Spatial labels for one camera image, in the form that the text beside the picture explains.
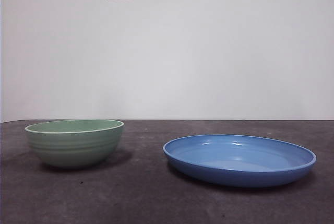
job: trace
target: plate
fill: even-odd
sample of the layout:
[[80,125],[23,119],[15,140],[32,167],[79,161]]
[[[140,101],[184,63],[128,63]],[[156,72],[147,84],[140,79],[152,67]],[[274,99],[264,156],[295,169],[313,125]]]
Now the plate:
[[187,136],[167,142],[163,151],[172,166],[191,177],[238,187],[288,184],[316,162],[304,147],[244,135]]

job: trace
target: dark gray table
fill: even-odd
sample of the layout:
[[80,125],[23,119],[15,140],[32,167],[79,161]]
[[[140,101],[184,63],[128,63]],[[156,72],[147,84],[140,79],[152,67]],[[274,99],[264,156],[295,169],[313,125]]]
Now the dark gray table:
[[[117,151],[85,170],[51,168],[29,150],[23,128],[1,124],[3,224],[334,223],[334,121],[131,121]],[[317,155],[289,185],[244,189],[208,184],[170,167],[162,146],[195,134],[285,140]]]

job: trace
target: green bowl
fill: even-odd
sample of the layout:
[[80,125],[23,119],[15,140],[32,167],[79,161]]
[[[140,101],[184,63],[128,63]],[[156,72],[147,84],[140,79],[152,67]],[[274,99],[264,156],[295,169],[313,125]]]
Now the green bowl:
[[124,123],[113,120],[69,120],[25,128],[28,143],[46,164],[83,168],[108,157],[120,141]]

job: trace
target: tableware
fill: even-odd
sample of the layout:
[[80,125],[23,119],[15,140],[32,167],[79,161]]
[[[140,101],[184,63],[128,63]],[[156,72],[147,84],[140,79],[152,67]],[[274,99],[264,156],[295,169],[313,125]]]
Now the tableware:
[[25,130],[30,148],[44,163],[82,168],[115,150],[123,125],[114,120],[66,120],[34,124]]
[[310,150],[280,140],[244,135],[197,135],[163,146],[171,165],[203,180],[227,186],[269,187],[307,175],[316,162]]

